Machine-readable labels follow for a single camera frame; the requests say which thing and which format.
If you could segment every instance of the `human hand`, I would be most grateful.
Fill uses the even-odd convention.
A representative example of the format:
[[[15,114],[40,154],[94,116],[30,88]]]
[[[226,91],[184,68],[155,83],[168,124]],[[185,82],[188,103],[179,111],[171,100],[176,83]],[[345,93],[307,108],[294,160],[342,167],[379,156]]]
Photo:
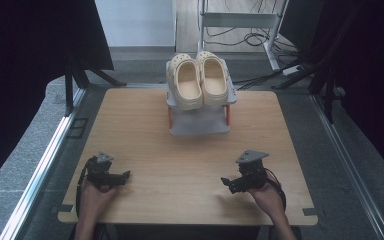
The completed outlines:
[[[279,183],[270,171],[267,171],[267,178]],[[260,189],[249,189],[257,205],[263,210],[276,226],[280,240],[295,240],[295,235],[289,225],[288,218],[283,208],[282,198],[277,190],[270,183],[264,184]]]
[[[266,172],[267,178],[277,183],[277,179],[274,178],[271,172]],[[277,190],[270,183],[264,184],[260,189],[249,189],[248,192],[252,195],[261,210],[267,213],[270,218],[284,214],[285,210],[283,208],[282,199]]]
[[[79,221],[74,239],[92,239],[96,221],[118,193],[118,186],[101,192],[86,178],[82,182]]]
[[[108,204],[118,193],[118,186],[101,192],[86,178],[82,182],[79,218],[98,220]]]

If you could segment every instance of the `white shoe rack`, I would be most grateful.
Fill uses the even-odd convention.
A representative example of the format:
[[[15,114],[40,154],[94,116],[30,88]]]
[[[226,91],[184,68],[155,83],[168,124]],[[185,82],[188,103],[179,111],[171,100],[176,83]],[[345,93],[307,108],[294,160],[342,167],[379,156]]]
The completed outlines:
[[[220,59],[227,70],[226,62]],[[170,133],[174,136],[196,136],[227,133],[230,130],[230,105],[236,103],[236,93],[232,79],[227,72],[227,104],[205,105],[199,109],[181,110],[177,107],[174,93],[167,84],[168,123]]]

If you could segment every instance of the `black curtain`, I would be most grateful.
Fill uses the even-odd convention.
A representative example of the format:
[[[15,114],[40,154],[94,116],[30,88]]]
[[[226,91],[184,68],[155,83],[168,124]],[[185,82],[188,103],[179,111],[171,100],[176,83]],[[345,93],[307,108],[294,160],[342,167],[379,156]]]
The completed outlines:
[[[365,1],[335,69],[343,107],[384,158],[384,1]]]
[[[93,0],[0,1],[0,167],[69,58],[113,70]]]

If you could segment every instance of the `wooden tabletop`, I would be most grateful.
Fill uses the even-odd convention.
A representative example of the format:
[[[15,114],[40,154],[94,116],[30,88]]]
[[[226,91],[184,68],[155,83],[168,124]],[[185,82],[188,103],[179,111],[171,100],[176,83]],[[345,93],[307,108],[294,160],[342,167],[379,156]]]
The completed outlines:
[[[244,150],[270,154],[263,165],[282,183],[291,225],[314,225],[316,215],[282,111],[273,92],[237,92],[225,134],[173,136],[166,91],[108,90],[63,205],[75,204],[85,162],[99,151],[115,159],[110,173],[131,176],[100,221],[132,224],[272,224],[248,193],[231,194],[220,177],[240,177],[235,160]],[[75,210],[59,212],[76,222]]]

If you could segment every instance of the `clog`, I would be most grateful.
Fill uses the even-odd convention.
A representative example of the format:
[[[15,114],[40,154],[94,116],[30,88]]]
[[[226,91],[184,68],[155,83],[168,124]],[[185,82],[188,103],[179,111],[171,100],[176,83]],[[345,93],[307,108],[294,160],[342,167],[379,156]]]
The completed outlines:
[[[171,59],[167,70],[167,82],[179,109],[192,110],[202,106],[199,68],[188,54],[177,54]]]
[[[204,104],[226,105],[227,83],[223,63],[211,52],[201,51],[196,56],[199,65]]]

